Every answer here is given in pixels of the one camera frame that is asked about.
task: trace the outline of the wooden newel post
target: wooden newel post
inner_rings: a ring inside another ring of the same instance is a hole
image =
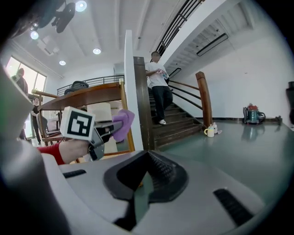
[[[212,124],[212,111],[211,111],[211,103],[210,103],[208,86],[207,86],[204,73],[198,72],[196,74],[196,79],[197,79],[200,96],[201,96],[201,103],[202,103],[202,110],[203,110],[203,124],[206,127],[209,127],[210,124]]]
[[[121,103],[123,106],[123,109],[128,109],[127,99],[125,96],[125,90],[124,90],[124,80],[122,78],[119,79],[120,84],[120,95],[121,95]],[[135,151],[134,141],[133,141],[133,135],[132,130],[130,129],[127,135],[128,143],[129,143],[129,149],[131,152]]]

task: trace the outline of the wooden beam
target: wooden beam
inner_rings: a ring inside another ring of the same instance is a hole
[[[120,85],[120,94],[121,94],[121,104],[123,106],[123,109],[128,109],[127,97],[125,95],[125,89],[124,89],[124,80],[122,78],[119,79],[119,85]],[[128,132],[127,138],[128,138],[130,151],[131,152],[135,151],[135,145],[134,145],[134,140],[133,140],[131,128]]]
[[[49,94],[49,93],[46,93],[46,92],[43,92],[43,91],[38,91],[38,90],[32,90],[32,94],[48,96],[48,97],[51,97],[51,98],[57,98],[58,97],[57,95]]]
[[[212,110],[210,103],[210,96],[208,91],[207,82],[203,72],[196,74],[196,79],[200,91],[202,110],[203,110],[203,124],[209,127],[212,124]]]

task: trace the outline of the white column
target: white column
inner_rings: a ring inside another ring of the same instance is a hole
[[[138,112],[134,59],[133,59],[133,38],[132,31],[126,30],[124,41],[124,82],[127,97],[128,109],[135,114],[131,129],[135,150],[143,150],[141,128]]]

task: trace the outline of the person by window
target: person by window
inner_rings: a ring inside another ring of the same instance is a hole
[[[24,69],[20,68],[17,73],[12,76],[12,80],[17,83],[17,85],[20,87],[20,89],[28,96],[28,84],[26,80],[23,78],[24,76]]]
[[[28,96],[28,84],[26,80],[23,78],[24,76],[24,69],[20,68],[17,73],[11,77],[13,81],[19,86],[19,88]],[[19,138],[22,140],[26,140],[26,134],[24,132],[24,128],[22,129]]]
[[[38,140],[38,145],[41,145],[41,139],[40,139],[39,128],[38,128],[38,123],[37,123],[37,114],[39,113],[39,111],[38,111],[39,99],[37,97],[34,98],[33,105],[34,105],[34,108],[31,111],[33,127],[34,127],[36,137],[37,137],[37,140]]]
[[[145,65],[146,76],[150,79],[150,85],[155,100],[155,108],[158,122],[166,125],[164,120],[164,111],[172,103],[173,95],[166,81],[169,76],[163,65],[159,64],[160,54],[157,51],[151,54],[152,62]]]

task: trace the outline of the window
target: window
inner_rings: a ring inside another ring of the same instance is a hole
[[[32,90],[38,90],[38,91],[44,90],[46,77],[38,73],[37,71],[31,69],[30,67],[22,64],[20,61],[14,59],[13,57],[10,58],[6,66],[6,71],[8,75],[12,77],[17,73],[17,71],[20,68],[24,69],[23,78],[26,80],[28,84],[28,92],[30,94]],[[27,138],[33,138],[35,136],[33,126],[32,126],[31,114],[28,115],[28,118],[25,121],[24,131]]]
[[[17,71],[23,68],[24,69],[24,76],[23,78],[26,80],[28,84],[28,92],[31,94],[32,90],[43,91],[44,85],[46,81],[46,77],[37,71],[31,69],[30,67],[22,64],[20,61],[14,59],[13,57],[10,58],[7,66],[6,71],[10,77],[14,76]]]

